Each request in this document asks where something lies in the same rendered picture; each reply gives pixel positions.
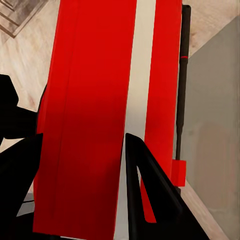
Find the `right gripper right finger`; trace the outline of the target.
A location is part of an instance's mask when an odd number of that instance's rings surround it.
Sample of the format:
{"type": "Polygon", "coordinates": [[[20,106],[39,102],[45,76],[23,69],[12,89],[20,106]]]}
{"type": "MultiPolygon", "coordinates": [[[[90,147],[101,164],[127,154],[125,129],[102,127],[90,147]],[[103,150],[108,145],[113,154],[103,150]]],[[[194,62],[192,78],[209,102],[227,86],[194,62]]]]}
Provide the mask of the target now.
{"type": "Polygon", "coordinates": [[[125,134],[129,240],[210,240],[144,141],[125,134]],[[145,220],[137,167],[156,223],[145,220]]]}

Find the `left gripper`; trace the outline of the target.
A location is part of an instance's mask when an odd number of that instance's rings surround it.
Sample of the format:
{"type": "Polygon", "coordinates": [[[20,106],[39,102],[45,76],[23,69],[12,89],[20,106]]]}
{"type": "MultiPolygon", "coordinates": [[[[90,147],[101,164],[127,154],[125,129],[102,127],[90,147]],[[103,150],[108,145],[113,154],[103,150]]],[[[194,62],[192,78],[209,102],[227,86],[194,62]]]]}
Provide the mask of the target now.
{"type": "Polygon", "coordinates": [[[0,74],[0,144],[5,139],[35,135],[37,112],[17,106],[16,89],[9,75],[0,74]]]}

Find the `radio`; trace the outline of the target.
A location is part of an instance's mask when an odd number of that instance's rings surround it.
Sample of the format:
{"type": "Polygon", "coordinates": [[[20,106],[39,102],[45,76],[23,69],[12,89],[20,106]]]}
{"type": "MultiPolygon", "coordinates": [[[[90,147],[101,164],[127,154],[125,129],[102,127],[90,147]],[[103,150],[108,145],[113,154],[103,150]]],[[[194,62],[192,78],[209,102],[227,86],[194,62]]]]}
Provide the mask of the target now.
{"type": "MultiPolygon", "coordinates": [[[[181,196],[191,24],[191,6],[182,2],[60,0],[36,111],[43,139],[32,232],[129,240],[126,133],[144,141],[181,196]]],[[[136,167],[145,221],[157,223],[136,167]]]]}

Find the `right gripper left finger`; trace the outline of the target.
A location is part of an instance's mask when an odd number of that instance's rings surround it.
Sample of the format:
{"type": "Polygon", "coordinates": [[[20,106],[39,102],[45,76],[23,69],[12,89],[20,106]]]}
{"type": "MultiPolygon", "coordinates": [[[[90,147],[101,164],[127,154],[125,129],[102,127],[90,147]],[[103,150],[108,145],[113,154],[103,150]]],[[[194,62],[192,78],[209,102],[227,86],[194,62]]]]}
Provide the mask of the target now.
{"type": "Polygon", "coordinates": [[[43,133],[0,153],[0,240],[5,240],[40,166],[43,133]]]}

